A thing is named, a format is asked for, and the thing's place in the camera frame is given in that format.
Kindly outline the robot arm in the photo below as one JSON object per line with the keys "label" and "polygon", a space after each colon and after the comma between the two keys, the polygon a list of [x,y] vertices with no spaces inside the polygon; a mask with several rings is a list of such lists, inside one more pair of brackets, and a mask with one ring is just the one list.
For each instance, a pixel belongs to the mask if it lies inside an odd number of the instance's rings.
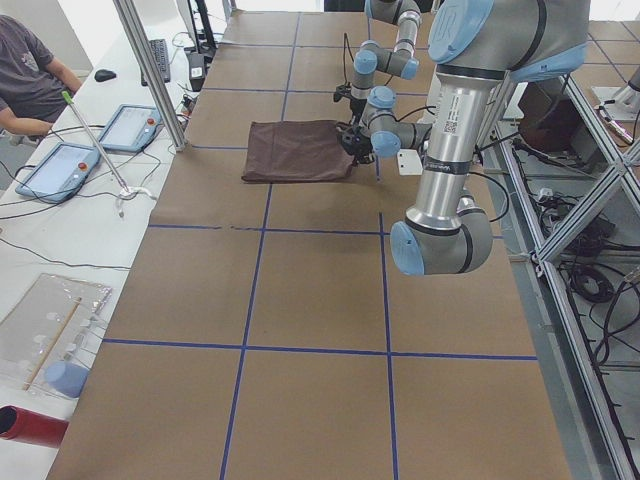
{"label": "robot arm", "polygon": [[364,12],[370,20],[394,26],[396,36],[392,48],[367,40],[354,55],[348,93],[353,125],[360,121],[366,99],[374,87],[376,72],[410,80],[415,77],[419,66],[415,50],[422,12],[416,1],[365,1]]}
{"label": "robot arm", "polygon": [[570,73],[586,56],[586,1],[447,1],[428,38],[440,90],[429,124],[404,123],[393,113],[395,93],[376,72],[415,76],[421,12],[413,1],[369,1],[366,15],[398,29],[392,50],[363,43],[354,58],[351,92],[363,104],[359,126],[375,155],[403,149],[421,154],[415,203],[391,229],[391,250],[407,275],[457,274],[488,258],[490,221],[465,181],[491,91],[505,80],[540,81]]}

